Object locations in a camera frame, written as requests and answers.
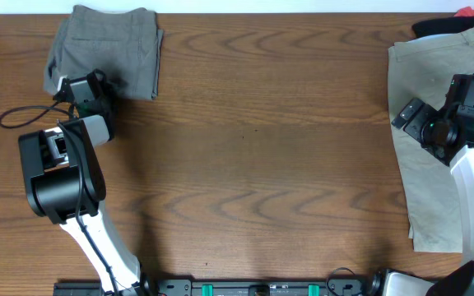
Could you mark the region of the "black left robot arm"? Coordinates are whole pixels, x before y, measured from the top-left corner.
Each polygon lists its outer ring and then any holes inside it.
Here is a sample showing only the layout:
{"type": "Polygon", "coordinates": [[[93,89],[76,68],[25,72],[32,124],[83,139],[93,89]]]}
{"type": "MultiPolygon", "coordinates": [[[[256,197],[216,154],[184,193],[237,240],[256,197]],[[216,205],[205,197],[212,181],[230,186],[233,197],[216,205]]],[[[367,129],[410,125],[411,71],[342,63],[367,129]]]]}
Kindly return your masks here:
{"type": "Polygon", "coordinates": [[[148,295],[141,263],[105,209],[106,186],[95,148],[114,138],[113,87],[95,69],[63,77],[53,97],[69,119],[18,139],[27,201],[72,236],[100,277],[100,295],[148,295]]]}

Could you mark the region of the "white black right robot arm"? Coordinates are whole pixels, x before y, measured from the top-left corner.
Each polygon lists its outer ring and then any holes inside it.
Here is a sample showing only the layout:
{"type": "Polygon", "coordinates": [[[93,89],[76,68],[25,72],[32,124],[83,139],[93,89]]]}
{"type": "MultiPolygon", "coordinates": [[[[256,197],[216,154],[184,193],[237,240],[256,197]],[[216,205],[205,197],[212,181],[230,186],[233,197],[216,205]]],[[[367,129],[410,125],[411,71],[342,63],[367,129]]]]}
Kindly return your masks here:
{"type": "Polygon", "coordinates": [[[392,125],[450,168],[462,221],[462,265],[431,282],[400,271],[383,273],[381,295],[474,295],[474,108],[452,103],[436,110],[412,99],[392,125]]]}

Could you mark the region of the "grey shorts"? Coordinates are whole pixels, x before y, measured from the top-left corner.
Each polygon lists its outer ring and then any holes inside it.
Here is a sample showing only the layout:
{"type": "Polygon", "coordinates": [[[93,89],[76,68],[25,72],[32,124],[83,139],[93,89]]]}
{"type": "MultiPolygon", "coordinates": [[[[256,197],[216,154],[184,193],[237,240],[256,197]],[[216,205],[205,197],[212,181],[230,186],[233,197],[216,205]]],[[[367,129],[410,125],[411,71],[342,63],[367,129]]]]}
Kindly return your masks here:
{"type": "Polygon", "coordinates": [[[153,100],[158,95],[163,37],[156,13],[146,8],[104,13],[76,5],[62,20],[49,50],[44,91],[53,95],[61,78],[78,78],[98,69],[119,96],[153,100]]]}

